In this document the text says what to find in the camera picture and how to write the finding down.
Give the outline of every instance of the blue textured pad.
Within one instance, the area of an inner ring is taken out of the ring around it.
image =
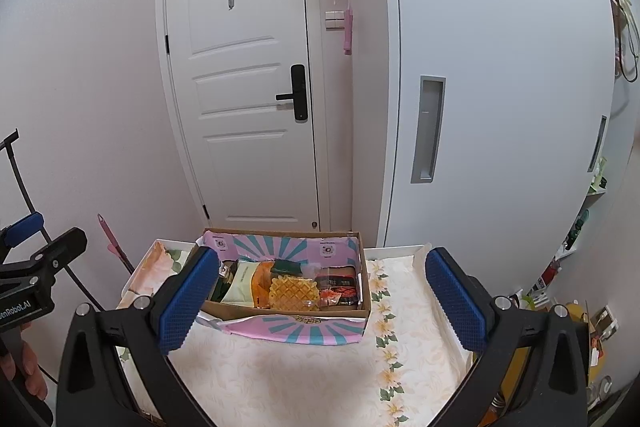
[[[437,251],[431,250],[428,253],[425,271],[427,280],[447,314],[462,347],[476,353],[484,351],[486,347],[484,317]]]
[[[219,269],[218,255],[209,248],[162,312],[158,324],[158,347],[163,355],[178,349],[184,342],[218,278]]]
[[[15,248],[22,241],[26,241],[33,234],[44,227],[44,217],[39,212],[23,217],[17,223],[11,225],[4,233],[4,244],[9,248]]]

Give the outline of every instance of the metal screw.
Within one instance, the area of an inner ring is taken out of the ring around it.
[[[495,305],[498,306],[498,308],[500,308],[501,310],[508,310],[509,308],[511,308],[511,300],[509,300],[507,297],[496,297],[494,302]]]
[[[558,306],[555,306],[554,311],[556,312],[556,315],[558,317],[561,317],[562,319],[564,319],[569,314],[569,311],[567,311],[567,309],[562,306],[562,304],[558,304]]]
[[[86,302],[83,302],[78,306],[78,308],[76,308],[76,315],[84,317],[89,311],[91,311],[91,306],[89,306],[89,304],[87,304]]]
[[[133,307],[137,310],[143,310],[151,303],[151,299],[147,295],[141,295],[133,301]]]

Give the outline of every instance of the yellow waffle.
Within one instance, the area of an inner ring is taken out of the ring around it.
[[[320,292],[315,281],[280,275],[271,281],[269,304],[272,310],[318,311]]]

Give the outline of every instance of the pink and teal paper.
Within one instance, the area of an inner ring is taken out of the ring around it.
[[[207,232],[204,245],[218,254],[220,261],[272,261],[286,259],[316,263],[321,267],[353,266],[360,270],[357,237],[273,237],[271,235]]]
[[[262,315],[220,322],[225,333],[287,344],[343,346],[362,340],[365,319],[320,319],[299,315]]]

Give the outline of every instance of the black door handle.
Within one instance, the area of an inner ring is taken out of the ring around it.
[[[305,67],[302,64],[294,64],[291,67],[291,90],[286,94],[277,94],[276,100],[293,100],[293,113],[298,121],[309,118],[306,107],[306,77]]]

